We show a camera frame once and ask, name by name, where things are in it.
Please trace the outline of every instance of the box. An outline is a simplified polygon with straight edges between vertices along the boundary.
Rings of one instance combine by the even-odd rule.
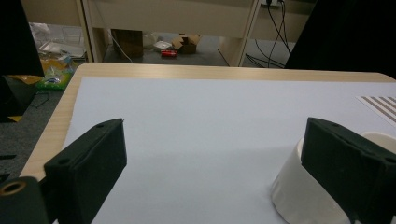
[[[200,40],[200,35],[180,35],[172,40],[172,46],[178,53],[193,54]]]
[[[139,58],[143,56],[143,32],[132,30],[116,30],[112,29],[111,34],[119,43],[122,51],[130,58]],[[120,50],[119,46],[114,43],[114,50],[126,59],[125,55]]]

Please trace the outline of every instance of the white sheet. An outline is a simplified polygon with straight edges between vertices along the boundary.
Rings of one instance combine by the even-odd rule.
[[[270,188],[308,117],[396,135],[364,95],[396,84],[83,78],[64,145],[124,119],[128,165],[94,223],[284,223]]]

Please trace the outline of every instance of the red object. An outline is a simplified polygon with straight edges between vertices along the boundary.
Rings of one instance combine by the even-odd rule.
[[[176,57],[177,51],[172,49],[163,49],[161,50],[161,56],[163,57]]]

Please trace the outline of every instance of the gray floor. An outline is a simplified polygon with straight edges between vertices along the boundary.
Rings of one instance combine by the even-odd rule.
[[[159,34],[158,40],[170,42],[177,34]],[[261,50],[268,56],[274,45],[272,41],[258,41]],[[176,58],[169,59],[161,57],[161,54],[152,49],[145,49],[144,56],[133,59],[133,63],[154,64],[184,64],[184,65],[206,65],[206,66],[228,66],[218,51],[219,38],[216,36],[203,36],[197,46],[197,51],[192,55],[178,54]],[[254,40],[250,40],[247,46],[247,54],[265,60]],[[285,63],[289,57],[285,46],[278,42],[272,53],[271,59]],[[107,49],[106,63],[129,63],[123,60],[115,52],[112,45]],[[256,64],[245,58],[244,67],[257,67]],[[62,97],[61,91],[50,91],[38,94],[32,105],[24,113],[21,121],[16,123],[0,123],[0,182],[7,177],[14,178],[21,174],[21,170],[27,162],[40,135],[47,125],[50,116]]]

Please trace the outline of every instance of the wooden table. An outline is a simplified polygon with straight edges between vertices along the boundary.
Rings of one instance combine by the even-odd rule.
[[[85,63],[81,65],[38,140],[21,172],[37,179],[45,176],[43,165],[63,148],[83,77],[190,78],[289,81],[396,82],[378,73],[258,69],[242,67],[186,66],[128,63]]]

